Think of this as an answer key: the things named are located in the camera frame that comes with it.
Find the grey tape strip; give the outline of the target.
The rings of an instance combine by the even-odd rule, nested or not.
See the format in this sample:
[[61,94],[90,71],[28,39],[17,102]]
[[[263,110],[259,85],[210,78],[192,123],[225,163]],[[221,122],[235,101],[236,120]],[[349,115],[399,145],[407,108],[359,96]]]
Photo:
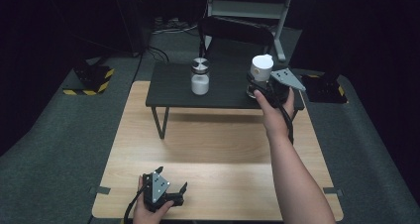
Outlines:
[[109,187],[104,187],[104,186],[91,186],[89,188],[89,191],[88,192],[90,194],[97,194],[97,193],[99,193],[99,194],[108,195],[109,192],[110,192],[110,190],[111,190],[111,188],[109,188]]
[[336,194],[337,196],[344,196],[344,192],[341,188],[337,187],[323,187],[325,194]]

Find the glass jar with metal lid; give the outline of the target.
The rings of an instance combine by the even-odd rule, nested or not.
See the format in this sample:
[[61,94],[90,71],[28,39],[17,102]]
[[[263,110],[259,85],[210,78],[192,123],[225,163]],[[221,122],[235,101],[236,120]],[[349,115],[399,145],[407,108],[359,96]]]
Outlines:
[[196,95],[204,95],[209,91],[210,75],[209,61],[204,57],[197,57],[191,67],[191,91]]

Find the yellow-black striped stand base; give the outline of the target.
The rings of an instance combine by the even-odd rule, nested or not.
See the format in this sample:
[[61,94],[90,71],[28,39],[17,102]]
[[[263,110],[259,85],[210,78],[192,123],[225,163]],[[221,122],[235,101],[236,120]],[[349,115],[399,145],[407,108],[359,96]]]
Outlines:
[[328,80],[324,75],[301,76],[310,102],[345,104],[348,102],[343,87],[336,79]]
[[102,65],[74,68],[64,80],[62,92],[66,95],[101,94],[108,87],[113,73],[113,68]]

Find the black low shelf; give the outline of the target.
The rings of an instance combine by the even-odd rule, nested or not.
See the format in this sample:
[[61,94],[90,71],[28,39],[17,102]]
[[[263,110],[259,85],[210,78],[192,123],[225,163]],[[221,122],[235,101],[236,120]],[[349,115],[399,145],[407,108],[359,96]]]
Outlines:
[[189,64],[157,63],[146,106],[152,109],[159,137],[163,139],[165,136],[171,107],[258,109],[258,103],[246,94],[248,71],[243,64],[212,64],[209,91],[195,95],[191,90]]

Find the clear bottle with white lid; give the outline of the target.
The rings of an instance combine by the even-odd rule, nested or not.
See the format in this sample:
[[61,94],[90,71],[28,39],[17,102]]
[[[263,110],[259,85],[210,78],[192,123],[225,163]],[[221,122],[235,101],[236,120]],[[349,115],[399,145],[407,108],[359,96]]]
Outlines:
[[247,73],[247,81],[249,82],[247,94],[254,98],[254,91],[256,85],[266,88],[266,83],[270,78],[270,73],[273,68],[273,59],[271,55],[254,56],[252,65]]

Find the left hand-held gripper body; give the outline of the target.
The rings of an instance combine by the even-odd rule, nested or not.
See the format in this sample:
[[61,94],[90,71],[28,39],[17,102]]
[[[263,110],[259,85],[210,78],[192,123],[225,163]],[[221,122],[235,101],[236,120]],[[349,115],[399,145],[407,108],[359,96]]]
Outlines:
[[167,192],[170,182],[160,173],[144,174],[143,185],[145,186],[143,189],[144,203],[152,212],[160,209],[168,201],[173,201],[174,206],[182,206],[184,203],[183,194]]

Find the grey metal stand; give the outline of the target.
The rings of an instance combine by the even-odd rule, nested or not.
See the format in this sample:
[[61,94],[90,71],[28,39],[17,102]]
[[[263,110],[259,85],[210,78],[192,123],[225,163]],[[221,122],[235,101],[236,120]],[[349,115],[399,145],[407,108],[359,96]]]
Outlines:
[[276,19],[278,21],[275,30],[271,30],[274,36],[274,48],[280,62],[286,61],[280,36],[286,20],[291,0],[284,0],[282,3],[257,3],[240,2],[229,0],[207,0],[207,15],[257,18],[257,19]]

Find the person's right hand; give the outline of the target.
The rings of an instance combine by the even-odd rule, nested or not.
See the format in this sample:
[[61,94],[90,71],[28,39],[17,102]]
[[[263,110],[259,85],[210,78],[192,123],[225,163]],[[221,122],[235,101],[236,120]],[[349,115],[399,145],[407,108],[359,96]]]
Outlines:
[[287,100],[281,109],[274,109],[258,90],[254,91],[254,96],[263,112],[263,125],[266,129],[267,136],[269,138],[287,138],[289,136],[289,122],[284,118],[283,112],[286,112],[289,118],[293,117],[293,90],[289,89]]

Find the black chair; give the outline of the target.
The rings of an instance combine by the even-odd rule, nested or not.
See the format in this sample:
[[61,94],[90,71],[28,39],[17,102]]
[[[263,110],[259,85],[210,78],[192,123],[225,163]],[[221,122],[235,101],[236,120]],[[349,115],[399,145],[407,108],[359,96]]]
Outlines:
[[264,54],[269,54],[274,44],[274,36],[268,28],[233,18],[204,17],[198,21],[197,28],[200,38],[199,56],[202,58],[208,55],[206,37],[259,45],[264,47]]

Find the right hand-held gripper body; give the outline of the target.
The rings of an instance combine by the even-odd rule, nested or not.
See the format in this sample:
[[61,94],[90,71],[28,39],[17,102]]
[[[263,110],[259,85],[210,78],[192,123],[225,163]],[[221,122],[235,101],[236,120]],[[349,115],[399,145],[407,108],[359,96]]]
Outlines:
[[266,82],[264,96],[272,107],[279,107],[286,102],[290,88],[306,90],[303,83],[289,68],[272,71]]

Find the person's left hand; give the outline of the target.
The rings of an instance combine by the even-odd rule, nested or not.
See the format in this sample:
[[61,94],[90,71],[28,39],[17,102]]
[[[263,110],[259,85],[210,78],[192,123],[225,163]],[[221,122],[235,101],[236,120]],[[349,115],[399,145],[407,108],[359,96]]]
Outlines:
[[141,193],[136,200],[133,214],[133,224],[159,224],[173,204],[173,201],[168,201],[160,209],[152,212],[145,205],[144,195]]

